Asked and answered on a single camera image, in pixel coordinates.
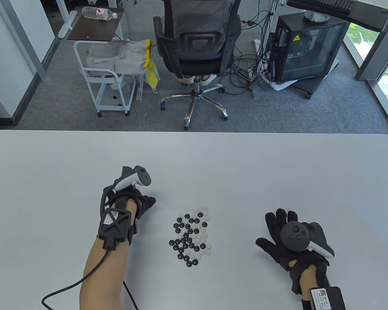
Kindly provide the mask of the person's left hand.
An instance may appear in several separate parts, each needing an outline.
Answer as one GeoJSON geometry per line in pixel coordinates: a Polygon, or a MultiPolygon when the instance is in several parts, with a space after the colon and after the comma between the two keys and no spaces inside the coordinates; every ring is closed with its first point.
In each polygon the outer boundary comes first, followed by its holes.
{"type": "Polygon", "coordinates": [[[100,216],[104,214],[106,208],[111,208],[115,205],[116,209],[126,209],[128,200],[136,202],[136,219],[140,219],[141,216],[150,209],[155,203],[156,199],[147,195],[142,195],[141,192],[135,186],[128,186],[122,190],[115,190],[113,185],[105,187],[101,197],[100,203],[100,216]]]}

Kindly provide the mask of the person's right hand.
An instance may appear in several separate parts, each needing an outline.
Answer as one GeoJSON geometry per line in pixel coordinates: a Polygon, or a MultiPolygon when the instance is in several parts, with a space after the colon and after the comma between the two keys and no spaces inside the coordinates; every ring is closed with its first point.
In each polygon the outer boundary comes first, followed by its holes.
{"type": "Polygon", "coordinates": [[[266,213],[265,222],[274,242],[265,238],[258,238],[255,244],[269,254],[284,270],[289,272],[292,279],[292,291],[296,295],[304,295],[308,292],[308,289],[303,289],[300,281],[303,280],[304,273],[311,266],[314,266],[315,269],[315,285],[313,287],[330,287],[327,278],[329,262],[325,257],[315,251],[291,251],[282,242],[281,229],[292,221],[298,221],[298,215],[294,211],[286,212],[284,209],[279,208],[275,213],[266,213]]]}

